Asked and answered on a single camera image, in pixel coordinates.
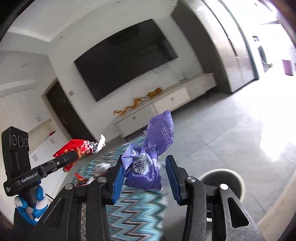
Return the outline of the blue white gloved hand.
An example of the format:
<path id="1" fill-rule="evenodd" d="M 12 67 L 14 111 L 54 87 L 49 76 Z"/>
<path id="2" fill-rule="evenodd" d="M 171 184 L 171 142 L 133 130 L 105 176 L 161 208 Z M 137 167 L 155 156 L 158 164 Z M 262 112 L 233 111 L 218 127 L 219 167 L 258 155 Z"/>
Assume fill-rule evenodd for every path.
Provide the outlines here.
<path id="1" fill-rule="evenodd" d="M 40 220 L 49 207 L 50 202 L 46 191 L 41 186 L 41 181 L 38 181 L 36 186 L 29 189 L 24 194 L 14 198 L 18 213 L 33 226 Z"/>

